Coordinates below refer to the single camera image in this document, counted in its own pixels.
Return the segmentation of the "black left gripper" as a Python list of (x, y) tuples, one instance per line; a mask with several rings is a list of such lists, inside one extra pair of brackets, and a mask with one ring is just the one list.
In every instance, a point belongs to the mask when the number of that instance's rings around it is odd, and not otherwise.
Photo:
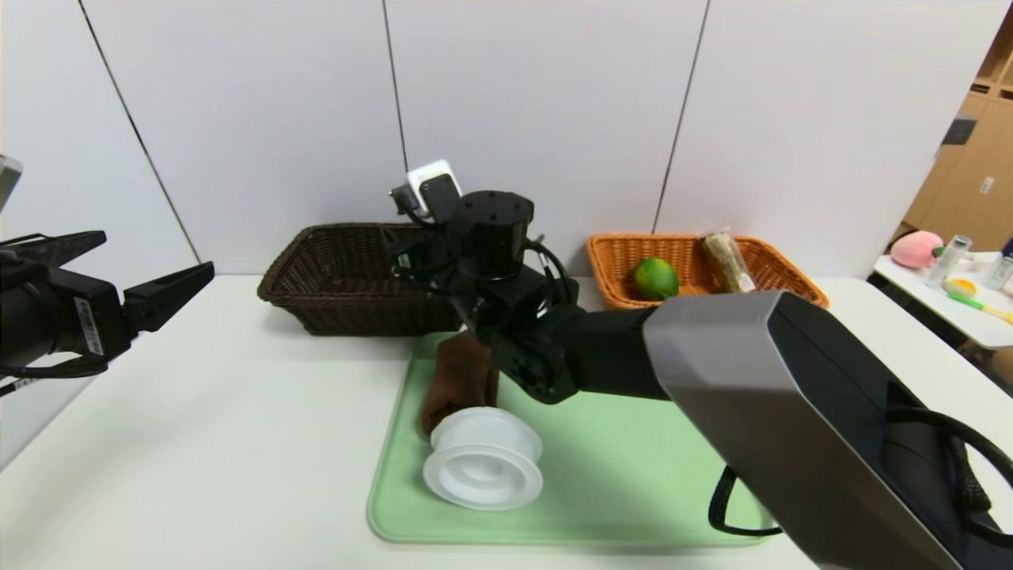
[[(16, 237), (2, 242), (2, 266), (62, 267), (105, 242), (102, 230)], [(159, 331), (214, 276), (213, 262), (196, 264), (123, 290), (122, 306), (115, 284), (62, 269), (5, 287), (2, 373), (102, 373), (129, 349), (131, 336)]]

